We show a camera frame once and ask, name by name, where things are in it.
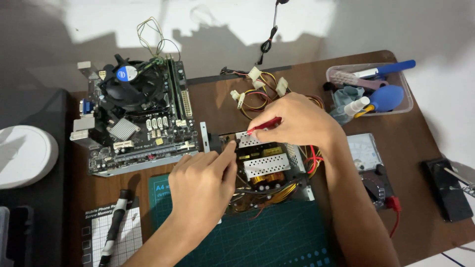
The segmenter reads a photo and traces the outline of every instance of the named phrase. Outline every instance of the cpu fan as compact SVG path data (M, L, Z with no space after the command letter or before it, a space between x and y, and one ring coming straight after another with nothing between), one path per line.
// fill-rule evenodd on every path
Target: cpu fan
M103 82L99 85L105 101L125 111L144 111L154 106L166 106L163 79L158 61L129 61L114 55L117 65L105 65Z

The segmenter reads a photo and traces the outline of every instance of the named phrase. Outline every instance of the white round object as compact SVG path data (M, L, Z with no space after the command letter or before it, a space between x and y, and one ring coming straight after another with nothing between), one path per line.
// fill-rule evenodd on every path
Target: white round object
M33 184L58 158L58 144L47 132L18 125L0 130L0 189Z

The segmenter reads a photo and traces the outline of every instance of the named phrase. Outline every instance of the white floor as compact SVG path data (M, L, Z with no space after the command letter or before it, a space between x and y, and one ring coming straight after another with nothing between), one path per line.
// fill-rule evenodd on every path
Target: white floor
M468 203L470 203L470 206L475 213L475 199L467 194L465 194L465 196L467 196ZM475 267L475 241L463 245L462 248L454 248L446 251L445 254L465 267ZM446 258L444 255L439 254L408 265L407 267L459 267L459 265Z

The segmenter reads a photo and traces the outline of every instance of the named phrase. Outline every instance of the toothbrush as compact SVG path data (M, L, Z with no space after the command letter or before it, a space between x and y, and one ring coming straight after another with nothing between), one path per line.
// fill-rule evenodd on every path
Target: toothbrush
M339 70L332 70L329 73L330 81L334 84L349 84L354 86L361 86L366 87L374 90L378 90L382 86L388 86L389 83L387 81L368 81L363 80L355 75L343 72Z
M384 66L380 66L380 67L376 67L376 68L371 68L371 69L367 69L367 70L354 72L353 74L356 77L363 79L363 78L368 78L368 77L372 77L372 76L376 76L376 75L384 75L384 74L388 74L388 73L391 73L391 72L398 72L398 71L401 71L401 70L414 68L415 66L416 66L416 61L415 60L408 60L408 61L404 61L404 62L388 64L388 65L384 65Z

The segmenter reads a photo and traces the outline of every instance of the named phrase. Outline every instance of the hand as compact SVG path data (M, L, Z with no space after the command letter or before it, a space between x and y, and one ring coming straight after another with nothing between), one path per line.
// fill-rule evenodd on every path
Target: hand
M236 142L221 155L215 151L184 155L170 173L170 219L196 246L213 230L224 214L236 188Z
M334 142L346 142L346 134L341 126L323 109L297 93L289 93L267 105L247 129L275 117L282 118L278 127L267 131L255 130L252 135L261 142L316 145L322 152Z

